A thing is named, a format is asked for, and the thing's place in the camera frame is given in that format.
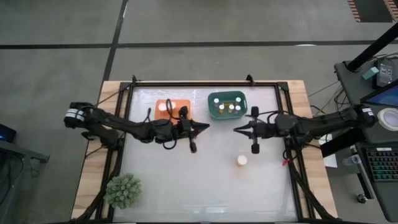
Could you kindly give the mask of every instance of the white label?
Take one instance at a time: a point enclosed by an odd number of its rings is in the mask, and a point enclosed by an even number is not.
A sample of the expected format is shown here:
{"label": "white label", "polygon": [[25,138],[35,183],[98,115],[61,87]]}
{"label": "white label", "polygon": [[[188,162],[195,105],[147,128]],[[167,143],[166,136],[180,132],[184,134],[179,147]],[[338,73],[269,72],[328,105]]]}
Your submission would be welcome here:
{"label": "white label", "polygon": [[391,148],[377,148],[378,151],[391,151]]}

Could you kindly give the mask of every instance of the metal pole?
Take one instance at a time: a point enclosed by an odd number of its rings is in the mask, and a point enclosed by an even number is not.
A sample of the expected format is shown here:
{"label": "metal pole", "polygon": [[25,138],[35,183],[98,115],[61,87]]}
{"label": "metal pole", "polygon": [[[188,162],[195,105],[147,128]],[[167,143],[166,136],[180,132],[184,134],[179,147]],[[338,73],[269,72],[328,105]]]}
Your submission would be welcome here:
{"label": "metal pole", "polygon": [[367,49],[365,49],[361,54],[359,54],[354,60],[352,60],[347,68],[350,71],[357,70],[365,62],[370,60],[374,55],[376,55],[385,46],[390,44],[393,40],[398,37],[398,23],[395,23],[387,32],[385,32],[381,37],[373,42]]}

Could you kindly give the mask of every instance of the gray floor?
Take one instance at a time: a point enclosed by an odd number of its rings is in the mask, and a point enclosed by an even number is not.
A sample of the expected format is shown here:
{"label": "gray floor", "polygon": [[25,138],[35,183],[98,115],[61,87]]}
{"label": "gray floor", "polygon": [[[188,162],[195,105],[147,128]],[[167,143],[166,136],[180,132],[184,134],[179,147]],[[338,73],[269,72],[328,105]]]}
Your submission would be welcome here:
{"label": "gray floor", "polygon": [[[0,44],[110,43],[121,0],[0,0]],[[392,24],[354,21],[345,0],[130,0],[123,42],[371,40]],[[333,64],[366,46],[119,49],[110,80],[304,80],[311,94],[336,81]],[[388,46],[385,51],[396,51]],[[0,50],[0,123],[17,143],[51,154],[38,178],[27,174],[18,223],[68,220],[86,141],[63,127],[71,101],[95,102],[108,49]],[[310,98],[322,106],[335,85]],[[334,106],[327,108],[333,111]],[[339,217],[387,223],[377,201],[360,205],[355,176],[330,177]]]}

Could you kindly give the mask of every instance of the computer screen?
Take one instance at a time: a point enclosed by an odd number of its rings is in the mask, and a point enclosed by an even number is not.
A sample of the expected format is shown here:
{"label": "computer screen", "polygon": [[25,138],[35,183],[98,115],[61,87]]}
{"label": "computer screen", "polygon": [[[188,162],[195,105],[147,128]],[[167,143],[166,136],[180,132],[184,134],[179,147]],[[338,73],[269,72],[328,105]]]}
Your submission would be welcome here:
{"label": "computer screen", "polygon": [[374,103],[398,107],[398,86],[394,86],[366,100],[367,103]]}

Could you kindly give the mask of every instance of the green basket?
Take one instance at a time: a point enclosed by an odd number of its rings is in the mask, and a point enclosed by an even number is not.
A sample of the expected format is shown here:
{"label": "green basket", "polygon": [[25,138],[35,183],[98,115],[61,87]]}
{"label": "green basket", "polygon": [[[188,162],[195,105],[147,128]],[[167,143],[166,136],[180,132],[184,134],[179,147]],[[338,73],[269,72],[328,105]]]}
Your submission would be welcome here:
{"label": "green basket", "polygon": [[[235,99],[237,97],[240,97],[241,99],[241,102],[239,103],[241,110],[239,111],[238,114],[235,113],[235,110],[232,111],[232,113],[229,113],[227,105],[231,103],[233,105],[236,105]],[[220,104],[226,105],[222,113],[220,113],[220,109],[216,107],[214,103],[215,98],[218,98],[220,100],[218,102],[218,105]],[[209,107],[209,113],[214,120],[238,119],[248,112],[246,97],[241,91],[225,91],[225,92],[210,93],[209,97],[207,98],[207,102]]]}

